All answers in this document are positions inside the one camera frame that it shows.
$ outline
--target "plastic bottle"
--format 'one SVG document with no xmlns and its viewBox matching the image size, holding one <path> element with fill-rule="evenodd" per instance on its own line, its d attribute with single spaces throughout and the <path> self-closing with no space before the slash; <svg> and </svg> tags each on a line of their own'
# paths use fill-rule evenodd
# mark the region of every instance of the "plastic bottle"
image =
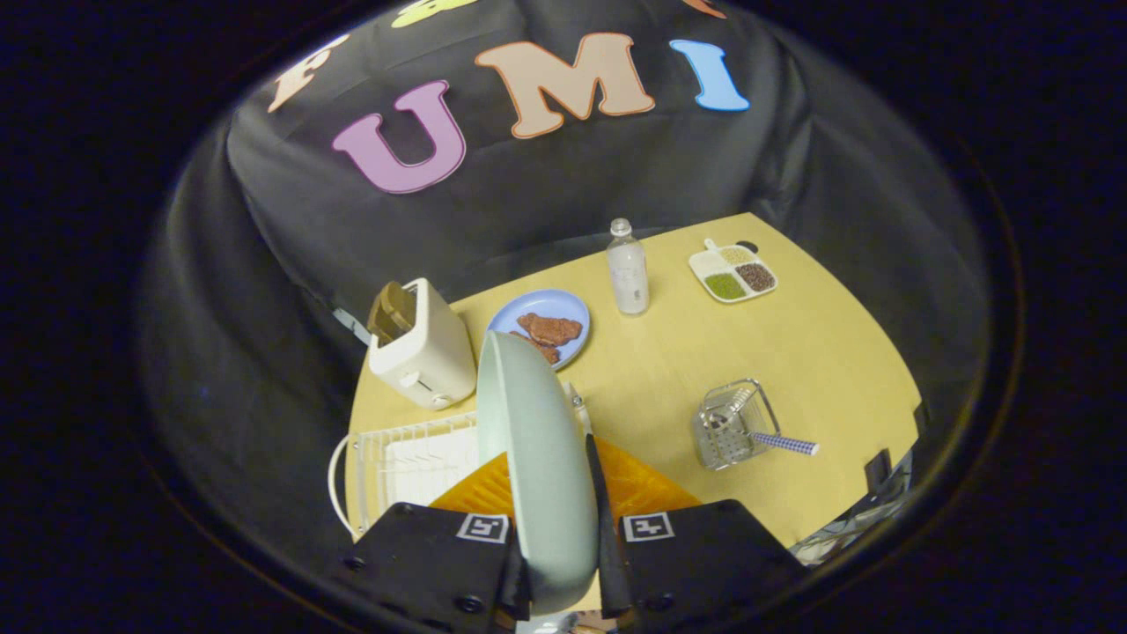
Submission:
<svg viewBox="0 0 1127 634">
<path fill-rule="evenodd" d="M 611 265 L 614 301 L 625 314 L 639 314 L 649 306 L 649 277 L 646 275 L 646 250 L 631 232 L 630 221 L 616 217 L 611 222 L 614 239 L 606 247 Z"/>
</svg>

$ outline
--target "blue letter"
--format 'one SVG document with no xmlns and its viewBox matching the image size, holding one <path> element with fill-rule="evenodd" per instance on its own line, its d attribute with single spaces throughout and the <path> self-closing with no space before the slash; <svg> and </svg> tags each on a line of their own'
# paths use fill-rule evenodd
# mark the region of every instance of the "blue letter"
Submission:
<svg viewBox="0 0 1127 634">
<path fill-rule="evenodd" d="M 724 65 L 724 48 L 703 42 L 691 39 L 674 39 L 669 42 L 673 50 L 684 55 L 693 72 L 696 73 L 696 81 L 701 84 L 701 93 L 696 95 L 696 102 L 702 108 L 710 110 L 746 110 L 751 107 L 751 101 L 739 96 L 736 86 L 731 82 L 731 74 Z"/>
</svg>

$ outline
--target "spice tray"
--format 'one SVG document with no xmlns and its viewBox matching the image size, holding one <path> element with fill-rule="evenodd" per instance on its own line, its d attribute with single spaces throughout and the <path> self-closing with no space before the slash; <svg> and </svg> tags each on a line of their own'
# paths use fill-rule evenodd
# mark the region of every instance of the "spice tray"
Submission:
<svg viewBox="0 0 1127 634">
<path fill-rule="evenodd" d="M 736 303 L 779 287 L 779 277 L 751 249 L 731 244 L 717 247 L 710 238 L 706 250 L 689 257 L 689 267 L 717 301 Z"/>
</svg>

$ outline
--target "tan letter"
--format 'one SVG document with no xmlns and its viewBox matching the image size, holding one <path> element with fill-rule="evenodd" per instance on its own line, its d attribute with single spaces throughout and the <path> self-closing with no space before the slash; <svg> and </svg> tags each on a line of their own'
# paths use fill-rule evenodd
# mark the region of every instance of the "tan letter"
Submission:
<svg viewBox="0 0 1127 634">
<path fill-rule="evenodd" d="M 338 46 L 345 39 L 348 39 L 347 33 L 337 37 L 332 42 L 329 42 L 325 46 L 321 46 L 319 51 L 305 57 L 301 61 L 301 63 L 292 69 L 283 72 L 282 77 L 275 79 L 274 81 L 278 84 L 278 90 L 274 93 L 274 102 L 266 108 L 266 111 L 272 113 L 278 109 L 278 106 L 286 102 L 290 97 L 296 95 L 298 91 L 304 88 L 307 83 L 312 81 L 313 75 L 307 73 L 311 70 L 321 68 L 321 65 L 329 59 L 329 51 L 331 51 L 334 46 Z"/>
<path fill-rule="evenodd" d="M 603 89 L 598 104 L 603 114 L 620 116 L 653 109 L 654 98 L 646 93 L 630 59 L 632 45 L 633 39 L 620 33 L 592 33 L 579 41 L 574 65 L 531 42 L 489 48 L 474 62 L 492 66 L 500 74 L 516 108 L 513 136 L 531 139 L 564 125 L 564 115 L 548 109 L 541 91 L 578 118 L 591 116 L 596 84 Z"/>
</svg>

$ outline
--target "blue plate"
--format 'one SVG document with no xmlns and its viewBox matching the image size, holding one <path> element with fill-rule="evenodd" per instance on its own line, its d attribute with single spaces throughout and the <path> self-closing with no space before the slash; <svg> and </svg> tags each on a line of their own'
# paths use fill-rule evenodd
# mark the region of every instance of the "blue plate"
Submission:
<svg viewBox="0 0 1127 634">
<path fill-rule="evenodd" d="M 504 307 L 494 314 L 487 331 L 509 333 L 516 331 L 527 337 L 529 333 L 516 323 L 517 316 L 535 312 L 541 316 L 556 316 L 556 319 L 573 320 L 583 324 L 583 332 L 577 339 L 559 347 L 560 360 L 552 365 L 552 370 L 559 370 L 571 363 L 591 336 L 591 311 L 582 298 L 574 294 L 557 288 L 543 288 L 525 293 L 505 304 Z"/>
</svg>

